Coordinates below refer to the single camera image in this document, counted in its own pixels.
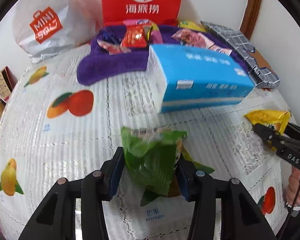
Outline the right hand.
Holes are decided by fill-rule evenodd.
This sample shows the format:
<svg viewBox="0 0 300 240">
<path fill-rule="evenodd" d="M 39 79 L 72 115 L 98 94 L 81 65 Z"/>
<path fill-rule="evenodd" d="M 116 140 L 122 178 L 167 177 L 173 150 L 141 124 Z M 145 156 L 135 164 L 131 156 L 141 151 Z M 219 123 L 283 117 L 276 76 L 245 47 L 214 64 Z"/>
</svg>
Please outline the right hand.
<svg viewBox="0 0 300 240">
<path fill-rule="evenodd" d="M 300 212 L 300 170 L 292 166 L 291 175 L 288 178 L 286 188 L 287 206 L 291 208 L 295 217 Z"/>
</svg>

